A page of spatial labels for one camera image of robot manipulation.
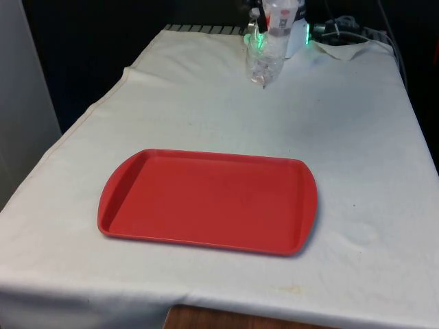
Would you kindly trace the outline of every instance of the dark background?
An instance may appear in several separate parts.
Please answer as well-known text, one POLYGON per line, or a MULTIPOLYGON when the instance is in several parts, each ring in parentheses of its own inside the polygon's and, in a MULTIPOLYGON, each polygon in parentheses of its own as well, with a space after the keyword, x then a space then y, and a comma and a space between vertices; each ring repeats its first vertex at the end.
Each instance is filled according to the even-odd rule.
MULTIPOLYGON (((385 29, 376 0, 328 0, 335 17, 385 29)), ((439 165, 439 1, 382 0, 401 48, 410 101, 439 165)), ((121 77, 167 23, 245 25, 239 0, 23 0, 62 131, 121 77)), ((324 0, 307 0, 310 23, 329 19, 324 0)))

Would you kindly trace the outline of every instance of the water bottle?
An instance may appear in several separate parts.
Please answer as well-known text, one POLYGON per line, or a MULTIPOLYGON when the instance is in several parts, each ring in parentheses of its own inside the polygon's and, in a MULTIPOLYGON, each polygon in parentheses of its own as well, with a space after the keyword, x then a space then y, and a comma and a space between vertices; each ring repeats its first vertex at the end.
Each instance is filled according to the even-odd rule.
POLYGON ((265 88, 282 70, 298 0, 264 0, 263 9, 268 30, 259 33, 255 25, 247 46, 246 70, 253 82, 265 88))

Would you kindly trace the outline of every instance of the table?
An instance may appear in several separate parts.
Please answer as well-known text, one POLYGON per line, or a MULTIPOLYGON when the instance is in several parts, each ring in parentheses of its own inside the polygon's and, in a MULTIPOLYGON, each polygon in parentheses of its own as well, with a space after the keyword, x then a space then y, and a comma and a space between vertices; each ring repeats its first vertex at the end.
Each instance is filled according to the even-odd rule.
POLYGON ((161 32, 0 214, 2 328, 160 328, 174 304, 340 328, 439 328, 439 181, 393 57, 303 48, 262 90, 238 36, 161 32), (146 148, 298 158, 298 255, 108 239, 100 193, 146 148))
POLYGON ((177 305, 172 307, 163 329, 330 329, 298 322, 255 317, 208 308, 177 305))

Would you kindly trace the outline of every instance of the plastic tray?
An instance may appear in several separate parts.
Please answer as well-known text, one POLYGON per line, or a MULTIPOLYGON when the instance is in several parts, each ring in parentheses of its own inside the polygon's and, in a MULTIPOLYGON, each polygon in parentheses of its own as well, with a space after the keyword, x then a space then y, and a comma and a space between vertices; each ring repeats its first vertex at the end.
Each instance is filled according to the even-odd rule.
POLYGON ((146 149, 111 175, 107 235, 288 255, 311 231, 317 190, 299 160, 146 149))

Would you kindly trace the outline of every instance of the wire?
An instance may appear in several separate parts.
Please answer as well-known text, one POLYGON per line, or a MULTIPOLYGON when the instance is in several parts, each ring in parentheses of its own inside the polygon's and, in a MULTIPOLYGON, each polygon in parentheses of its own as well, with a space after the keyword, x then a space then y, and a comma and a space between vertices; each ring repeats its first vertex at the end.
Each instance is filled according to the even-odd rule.
MULTIPOLYGON (((323 37, 325 37, 325 36, 334 36, 334 35, 336 35, 336 34, 337 34, 337 32, 330 32, 330 33, 322 34, 322 36, 323 36, 323 37)), ((354 36, 354 37, 360 38, 360 39, 365 40, 365 41, 372 41, 372 42, 375 42, 377 45, 379 45, 381 48, 384 48, 385 50, 389 51, 389 49, 388 49, 386 46, 384 46, 383 43, 381 43, 381 42, 379 42, 379 41, 377 41, 377 40, 369 39, 367 36, 362 36, 361 34, 356 34, 356 33, 352 33, 352 32, 340 31, 340 35, 341 35, 341 36, 354 36)), ((393 43, 393 41, 392 41, 392 40, 389 40, 389 41, 390 41, 390 45, 391 45, 392 47, 394 47, 394 43, 393 43)), ((395 61, 396 61, 396 64, 399 65, 399 60, 398 60, 398 58, 396 57, 396 54, 392 54, 392 55, 393 55, 393 57, 394 57, 394 59, 395 59, 395 61)))
POLYGON ((340 31, 338 29, 337 21, 335 20, 334 15, 332 15, 332 11, 331 11, 331 9, 329 7, 328 0, 324 0, 324 4, 327 7, 328 14, 329 14, 329 16, 331 17, 331 20, 334 23, 335 30, 337 31, 337 35, 340 36, 340 31))
POLYGON ((385 26, 387 27, 387 30, 388 30, 388 32, 390 34, 390 37, 394 41, 393 42, 393 49, 394 49, 396 55, 399 58, 400 70, 402 71, 404 86, 405 86, 405 89, 408 91, 407 73, 405 72, 405 65, 404 65, 403 56, 401 55, 401 52, 399 51, 399 47, 398 47, 398 45, 396 43, 395 35, 393 34, 392 28, 390 27, 390 23, 389 23, 389 20, 387 19, 387 15, 385 14, 385 11, 384 11, 384 8, 383 8, 383 4, 381 3, 381 0, 377 0, 377 3, 378 3, 379 9, 381 10, 381 15, 383 15, 385 26))
MULTIPOLYGON (((375 32, 375 33, 378 33, 378 34, 382 35, 389 42, 389 45, 391 45, 392 48, 395 49, 395 44, 394 44, 393 40, 385 32, 378 31, 377 29, 371 29, 370 27, 365 27, 364 29, 367 30, 367 31, 375 32)), ((401 69, 399 56, 397 55, 395 50, 394 50, 394 57, 395 57, 395 60, 396 60, 396 64, 398 65, 398 68, 401 69)))

